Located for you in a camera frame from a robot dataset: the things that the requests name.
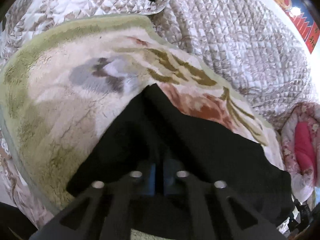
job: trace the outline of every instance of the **floral pink comforter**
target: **floral pink comforter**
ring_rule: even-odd
[[[291,175],[293,195],[306,201],[320,186],[320,105],[297,106],[282,128],[284,165]]]

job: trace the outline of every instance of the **white quilted fabric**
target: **white quilted fabric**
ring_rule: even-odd
[[[260,0],[171,0],[157,33],[200,56],[276,129],[299,102],[317,101],[302,44]]]
[[[112,13],[151,15],[160,36],[200,56],[276,129],[296,104],[317,101],[302,44],[260,0],[17,0],[6,14],[0,65],[64,21]]]

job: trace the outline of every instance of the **bed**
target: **bed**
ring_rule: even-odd
[[[160,37],[202,59],[276,130],[298,103],[318,101],[310,53],[272,0],[17,0],[6,14],[1,34],[2,69],[37,34],[66,21],[122,13],[148,15]],[[40,227],[51,212],[36,197],[39,194],[30,191],[8,148],[7,153],[3,161],[7,190],[25,214],[33,211],[28,217]]]

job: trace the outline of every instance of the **blanket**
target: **blanket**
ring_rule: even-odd
[[[297,106],[281,131],[282,153],[293,195],[306,201],[320,186],[320,105]]]
[[[71,21],[27,42],[0,73],[4,137],[49,211],[70,202],[71,176],[129,101],[153,83],[183,113],[260,143],[284,170],[272,126],[198,57],[156,35],[147,17]]]
[[[0,61],[65,21],[115,13],[150,15],[162,38],[203,59],[281,129],[298,103],[316,102],[317,95],[301,35],[292,32],[293,23],[283,11],[278,18],[266,5],[261,0],[17,0],[6,14]]]

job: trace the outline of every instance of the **screw head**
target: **screw head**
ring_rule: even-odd
[[[187,172],[187,171],[178,171],[177,172],[177,176],[178,176],[178,178],[186,178],[186,177],[189,176],[189,172]]]
[[[141,171],[131,171],[130,176],[133,178],[140,178],[142,176],[142,172]]]
[[[226,182],[223,180],[218,180],[214,183],[216,188],[225,188],[227,186]]]
[[[102,181],[94,181],[92,182],[91,186],[94,188],[103,188],[104,183]]]

